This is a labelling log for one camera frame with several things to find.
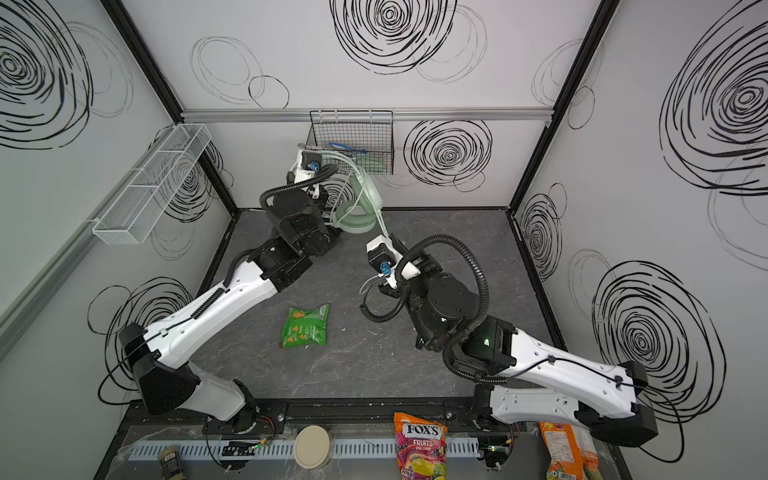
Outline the mint green headphones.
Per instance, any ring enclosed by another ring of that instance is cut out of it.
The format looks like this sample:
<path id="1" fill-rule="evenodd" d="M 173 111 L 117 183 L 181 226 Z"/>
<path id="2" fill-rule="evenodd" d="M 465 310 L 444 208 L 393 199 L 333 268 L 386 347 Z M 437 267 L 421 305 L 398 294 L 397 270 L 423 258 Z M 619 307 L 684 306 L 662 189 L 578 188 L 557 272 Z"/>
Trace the mint green headphones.
<path id="1" fill-rule="evenodd" d="M 336 200 L 325 223 L 350 234 L 367 233 L 378 226 L 381 234 L 389 236 L 382 214 L 384 202 L 368 173 L 352 157 L 340 152 L 321 150 L 320 154 L 324 160 L 348 167 L 346 183 L 353 191 L 350 200 Z"/>

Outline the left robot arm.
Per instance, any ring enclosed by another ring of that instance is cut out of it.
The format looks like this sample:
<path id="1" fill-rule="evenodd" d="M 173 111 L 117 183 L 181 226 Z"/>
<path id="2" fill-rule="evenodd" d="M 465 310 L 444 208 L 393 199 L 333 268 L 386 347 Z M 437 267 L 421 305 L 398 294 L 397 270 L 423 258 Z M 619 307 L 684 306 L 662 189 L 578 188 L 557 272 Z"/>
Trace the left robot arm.
<path id="1" fill-rule="evenodd" d="M 237 254 L 224 279 L 182 309 L 119 332 L 124 354 L 119 364 L 130 370 L 149 414 L 194 411 L 237 433 L 255 426 L 258 405 L 247 387 L 202 370 L 191 358 L 232 321 L 294 283 L 313 257 L 332 248 L 337 235 L 309 190 L 337 171 L 337 165 L 326 164 L 306 180 L 263 192 L 260 203 L 273 224 L 272 237 Z"/>

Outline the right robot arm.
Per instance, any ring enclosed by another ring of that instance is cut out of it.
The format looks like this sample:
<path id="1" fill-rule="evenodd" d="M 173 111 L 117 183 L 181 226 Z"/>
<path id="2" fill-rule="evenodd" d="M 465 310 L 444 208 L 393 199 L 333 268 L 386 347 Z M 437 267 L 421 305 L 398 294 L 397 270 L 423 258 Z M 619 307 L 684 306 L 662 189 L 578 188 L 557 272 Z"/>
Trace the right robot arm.
<path id="1" fill-rule="evenodd" d="M 379 291 L 397 302 L 384 314 L 361 304 L 362 314 L 385 323 L 406 312 L 416 349 L 440 354 L 452 374 L 474 383 L 477 423 L 562 423 L 638 449 L 657 437 L 655 412 L 641 400 L 653 390 L 646 369 L 587 360 L 491 315 L 486 275 L 461 240 L 435 234 L 407 247 L 379 235 L 366 254 Z"/>

